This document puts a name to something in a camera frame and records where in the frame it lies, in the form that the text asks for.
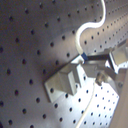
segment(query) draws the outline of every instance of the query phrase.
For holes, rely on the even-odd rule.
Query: metal bracket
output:
[[[77,93],[76,84],[80,85],[78,67],[78,64],[68,64],[45,82],[51,102],[57,100],[63,93],[71,95]]]

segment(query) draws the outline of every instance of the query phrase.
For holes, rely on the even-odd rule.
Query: pegboard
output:
[[[105,0],[105,4],[105,24],[82,34],[87,54],[128,37],[127,0]],[[74,128],[92,84],[78,88],[75,96],[64,94],[50,103],[44,82],[78,56],[76,30],[85,22],[100,21],[100,0],[2,0],[0,10],[0,126]],[[108,127],[117,94],[110,86],[97,86],[93,101],[81,128]]]

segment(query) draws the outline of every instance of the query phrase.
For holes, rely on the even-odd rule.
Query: white pegboard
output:
[[[105,4],[105,24],[82,34],[87,54],[114,47],[128,37],[127,0],[105,0]],[[44,82],[78,55],[75,32],[84,22],[100,20],[100,1],[4,0],[0,8],[0,127],[74,128],[91,85],[52,104]],[[81,127],[109,126],[117,95],[107,85],[96,87],[95,94]]]

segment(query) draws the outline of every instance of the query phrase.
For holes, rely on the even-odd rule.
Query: pegboard hole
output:
[[[63,35],[63,36],[62,36],[62,40],[65,40],[65,38],[66,38],[65,35]]]
[[[27,61],[25,59],[22,60],[22,64],[25,65]]]
[[[76,88],[78,88],[78,85],[76,84]]]
[[[36,98],[36,103],[39,103],[40,102],[40,98]]]
[[[1,122],[0,122],[0,128],[4,128]]]
[[[71,13],[68,13],[68,17],[71,17]]]
[[[57,21],[60,22],[60,16],[57,16]]]
[[[68,94],[65,94],[65,98],[68,98]]]
[[[15,90],[15,96],[18,96],[18,95],[19,95],[19,91]]]
[[[45,26],[46,28],[48,28],[48,26],[49,26],[48,22],[45,22],[44,26]]]
[[[0,107],[4,107],[4,102],[0,101]]]
[[[86,124],[86,121],[84,121],[84,125]]]
[[[54,105],[54,107],[55,107],[55,108],[58,108],[58,104],[56,103],[56,104]]]
[[[59,65],[59,61],[58,61],[58,60],[56,60],[55,64],[56,64],[56,65]]]
[[[45,70],[45,69],[43,70],[43,74],[44,74],[44,75],[46,74],[46,70]]]
[[[91,8],[93,9],[93,5],[91,6]]]
[[[28,14],[29,13],[29,10],[27,8],[25,8],[25,13]]]
[[[13,21],[13,16],[9,16],[9,21]]]
[[[40,9],[43,8],[43,4],[41,2],[39,3],[39,7],[40,7]]]
[[[18,37],[15,39],[15,42],[16,42],[16,43],[19,43],[19,42],[20,42],[20,40],[19,40]]]
[[[81,98],[78,99],[78,102],[81,102]]]
[[[9,68],[7,69],[7,75],[11,75],[11,70]]]
[[[79,9],[77,9],[77,13],[80,13]]]
[[[35,34],[35,31],[34,29],[31,30],[31,35],[34,35]]]
[[[3,53],[4,49],[2,46],[0,46],[0,53]]]
[[[61,118],[60,118],[60,122],[62,122],[62,121],[63,121],[63,118],[61,117]]]
[[[24,108],[24,109],[22,110],[22,112],[23,112],[23,114],[26,114],[26,113],[27,113],[27,110]]]
[[[73,120],[73,124],[75,124],[76,123],[76,120]]]
[[[92,38],[92,40],[93,40],[93,39],[94,39],[94,36],[92,36],[91,38]]]
[[[97,2],[97,7],[99,7],[99,3]]]
[[[86,90],[86,93],[88,93],[89,91],[88,90]]]
[[[9,125],[12,125],[13,124],[13,121],[12,120],[9,120],[8,123],[9,123]]]
[[[84,113],[84,110],[81,111],[81,114],[83,114],[83,113]]]
[[[70,57],[70,53],[67,53],[67,57]]]
[[[34,128],[34,125],[31,125],[30,128]]]
[[[50,43],[50,46],[53,47],[53,46],[54,46],[54,42],[51,42],[51,43]]]
[[[72,30],[72,34],[75,34],[75,30]]]
[[[37,50],[37,55],[41,55],[41,51],[40,50]]]
[[[29,80],[29,84],[30,84],[30,85],[33,84],[33,80],[32,80],[32,79]]]
[[[87,7],[85,7],[84,9],[85,9],[85,11],[87,11]]]
[[[83,79],[86,80],[86,76],[84,76]]]
[[[46,119],[46,114],[44,114],[42,117],[43,117],[43,119]]]
[[[55,4],[55,3],[56,3],[56,1],[55,1],[55,0],[52,0],[52,3],[53,3],[53,4]]]
[[[51,89],[50,89],[50,92],[51,92],[51,93],[54,93],[54,89],[53,89],[53,88],[51,88]]]
[[[72,108],[69,108],[69,111],[72,112]]]
[[[86,41],[86,40],[84,41],[84,44],[85,44],[85,45],[87,44],[87,41]]]

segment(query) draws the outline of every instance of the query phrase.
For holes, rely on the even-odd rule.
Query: white wire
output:
[[[82,55],[82,54],[84,53],[84,52],[83,52],[83,49],[82,49],[82,47],[81,47],[81,45],[80,45],[80,36],[81,36],[82,32],[83,32],[84,30],[86,30],[87,28],[99,28],[99,27],[101,27],[101,26],[104,24],[104,22],[105,22],[105,19],[106,19],[106,7],[105,7],[104,0],[101,0],[101,4],[102,4],[102,8],[103,8],[103,17],[102,17],[102,20],[101,20],[100,22],[98,22],[98,23],[94,23],[94,22],[85,23],[85,24],[81,25],[80,28],[77,30],[75,43],[76,43],[76,49],[77,49],[77,51],[78,51],[78,53],[79,53],[80,55]],[[82,121],[84,120],[84,118],[85,118],[85,116],[86,116],[86,114],[87,114],[88,109],[90,108],[90,104],[91,104],[92,98],[93,98],[93,96],[94,96],[94,90],[95,90],[95,83],[94,83],[94,85],[93,85],[93,92],[92,92],[90,101],[89,101],[89,103],[88,103],[88,105],[87,105],[87,107],[86,107],[86,109],[85,109],[85,111],[84,111],[82,117],[80,118],[79,122],[77,123],[76,128],[79,128],[79,127],[80,127]]]
[[[83,122],[83,120],[84,120],[84,118],[85,118],[85,116],[86,116],[86,114],[87,114],[87,111],[88,111],[88,109],[90,108],[92,99],[93,99],[94,94],[95,94],[94,92],[95,92],[95,82],[94,82],[94,84],[93,84],[93,91],[92,91],[92,95],[91,95],[90,101],[89,101],[89,103],[88,103],[88,105],[87,105],[87,107],[86,107],[86,109],[85,109],[85,111],[84,111],[82,117],[80,118],[79,122],[77,123],[76,128],[79,128],[80,125],[81,125],[81,123]]]
[[[102,4],[102,8],[103,8],[103,17],[102,17],[102,20],[100,22],[97,22],[97,23],[95,23],[95,22],[87,22],[87,23],[81,25],[79,27],[79,29],[77,30],[77,32],[76,32],[76,39],[75,39],[76,49],[77,49],[77,51],[78,51],[78,53],[80,55],[83,54],[83,49],[82,49],[82,47],[80,45],[80,36],[81,36],[82,32],[84,30],[86,30],[87,28],[99,28],[105,22],[105,19],[106,19],[106,7],[105,7],[104,0],[101,0],[101,4]]]

